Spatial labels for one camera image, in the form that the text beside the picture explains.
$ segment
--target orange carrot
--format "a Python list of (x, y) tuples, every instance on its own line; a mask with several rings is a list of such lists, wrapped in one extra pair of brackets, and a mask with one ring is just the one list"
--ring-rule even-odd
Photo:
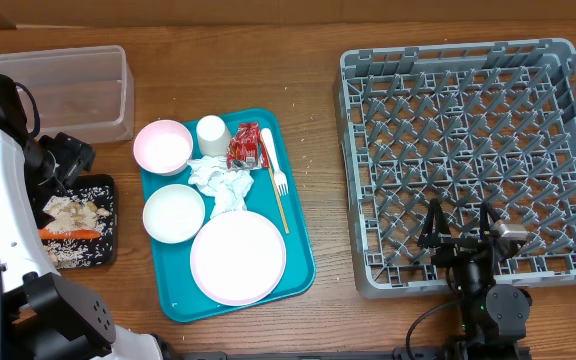
[(73, 230), (65, 233), (53, 233), (48, 229), (39, 230), (39, 237), (41, 240), (65, 240), (65, 239), (77, 239), (77, 240), (92, 240), (101, 237), (101, 234), (95, 230)]

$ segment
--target white fork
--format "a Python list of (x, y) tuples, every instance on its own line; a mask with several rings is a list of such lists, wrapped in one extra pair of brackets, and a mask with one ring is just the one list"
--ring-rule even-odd
[(288, 179), (286, 178), (286, 174), (279, 169), (279, 161), (277, 161), (277, 153), (275, 152), (275, 142), (272, 139), (270, 129), (261, 129), (261, 138), (264, 140), (264, 145), (266, 145), (266, 150), (268, 151), (268, 157), (270, 158), (270, 163), (275, 173), (275, 184), (277, 185), (279, 194), (282, 196), (288, 195)]

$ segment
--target table surface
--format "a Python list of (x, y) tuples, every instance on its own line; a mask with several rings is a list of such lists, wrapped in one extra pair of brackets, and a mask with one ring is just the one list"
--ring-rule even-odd
[[(159, 307), (144, 199), (132, 142), (97, 145), (94, 172), (120, 191), (119, 256), (109, 267), (64, 271), (98, 291), (115, 322), (157, 333), (180, 352), (389, 350), (410, 324), (444, 297), (367, 300), (354, 287), (346, 181), (332, 89), (349, 49), (564, 37), (576, 22), (392, 23), (0, 31), (0, 53), (118, 44), (135, 78), (135, 134), (158, 118), (190, 121), (251, 107), (277, 116), (291, 160), (317, 264), (303, 295), (177, 324)], [(528, 337), (535, 359), (576, 359), (576, 286), (531, 290)], [(415, 331), (414, 346), (441, 344), (459, 329), (456, 311)]]

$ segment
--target gray dish rack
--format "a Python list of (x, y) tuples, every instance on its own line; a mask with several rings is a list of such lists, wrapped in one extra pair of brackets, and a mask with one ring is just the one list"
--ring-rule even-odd
[(335, 107), (357, 290), (368, 298), (447, 293), (417, 247), (441, 201), (454, 236), (479, 209), (530, 231), (499, 283), (576, 284), (576, 52), (563, 39), (351, 50)]

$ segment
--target crumpled napkin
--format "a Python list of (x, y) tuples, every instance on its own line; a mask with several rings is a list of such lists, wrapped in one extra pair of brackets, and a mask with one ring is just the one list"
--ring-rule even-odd
[(246, 210), (244, 198), (253, 183), (249, 170), (228, 171), (225, 156), (204, 156), (189, 160), (188, 165), (192, 168), (188, 184), (215, 198), (211, 219), (228, 211)]

